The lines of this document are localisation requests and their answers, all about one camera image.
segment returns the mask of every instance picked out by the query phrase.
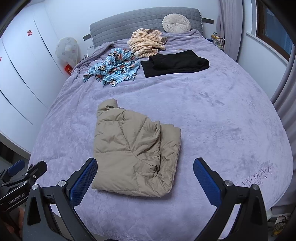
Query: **hand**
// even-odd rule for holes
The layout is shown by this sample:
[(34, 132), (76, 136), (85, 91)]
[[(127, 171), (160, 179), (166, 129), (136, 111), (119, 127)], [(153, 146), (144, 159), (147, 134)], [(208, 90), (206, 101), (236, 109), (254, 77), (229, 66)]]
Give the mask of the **hand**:
[[(19, 207), (19, 218), (18, 218), (18, 225), (20, 228), (20, 237), (22, 237), (22, 225), (24, 222), (24, 214), (25, 214), (25, 210), (22, 207)], [(11, 227), (10, 225), (8, 225), (7, 223), (4, 223), (7, 230), (12, 234), (15, 232), (15, 229), (13, 227)]]

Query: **beige puffer jacket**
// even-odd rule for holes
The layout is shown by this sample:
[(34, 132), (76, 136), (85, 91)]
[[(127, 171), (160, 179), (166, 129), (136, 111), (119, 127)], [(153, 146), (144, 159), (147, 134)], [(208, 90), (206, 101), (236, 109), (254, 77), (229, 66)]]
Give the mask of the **beige puffer jacket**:
[(181, 130), (121, 109), (115, 99), (97, 111), (92, 188), (132, 196), (162, 197), (172, 189)]

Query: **folded jacket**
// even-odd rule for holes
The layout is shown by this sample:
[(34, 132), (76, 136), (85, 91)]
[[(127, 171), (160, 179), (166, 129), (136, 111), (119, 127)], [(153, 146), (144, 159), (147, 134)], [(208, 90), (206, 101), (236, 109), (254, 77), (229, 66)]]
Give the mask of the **folded jacket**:
[(145, 77), (174, 73), (193, 73), (209, 67), (209, 61), (197, 56), (192, 50), (175, 54), (149, 56), (148, 61), (141, 61)]
[(115, 99), (97, 111), (92, 188), (132, 196), (162, 197), (173, 186), (181, 130), (119, 108)]

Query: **lavender blanket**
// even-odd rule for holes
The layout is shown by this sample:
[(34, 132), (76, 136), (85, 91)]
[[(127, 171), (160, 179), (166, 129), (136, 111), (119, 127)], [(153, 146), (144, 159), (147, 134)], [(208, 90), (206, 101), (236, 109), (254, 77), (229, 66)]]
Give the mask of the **lavender blanket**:
[[(196, 30), (168, 37), (166, 51), (192, 49), (210, 67), (197, 73), (145, 78), (142, 67), (134, 81), (102, 86), (83, 74), (106, 59), (109, 45), (80, 62), (50, 107), (38, 135), (30, 164), (46, 161), (41, 186), (67, 180), (92, 156), (96, 110), (115, 98), (120, 107), (152, 121), (181, 128), (181, 150), (175, 184), (162, 198), (134, 197), (89, 188), (75, 207), (88, 229), (116, 240), (194, 240), (215, 211), (192, 169), (202, 157), (226, 180), (260, 186), (266, 209), (286, 191), (292, 177), (291, 148), (267, 95), (237, 63), (202, 38)], [(127, 48), (127, 40), (113, 43)], [(230, 218), (221, 237), (231, 228)]]

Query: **quilted headboard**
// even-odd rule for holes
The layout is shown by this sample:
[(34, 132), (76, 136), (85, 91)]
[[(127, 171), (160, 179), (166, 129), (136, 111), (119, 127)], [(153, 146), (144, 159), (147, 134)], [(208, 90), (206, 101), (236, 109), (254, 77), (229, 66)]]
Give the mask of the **quilted headboard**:
[(92, 23), (89, 28), (94, 47), (119, 39), (128, 39), (139, 29), (163, 29), (163, 18), (171, 13), (179, 13), (188, 18), (191, 29), (197, 29), (201, 35), (202, 19), (200, 11), (188, 7), (152, 7), (120, 13)]

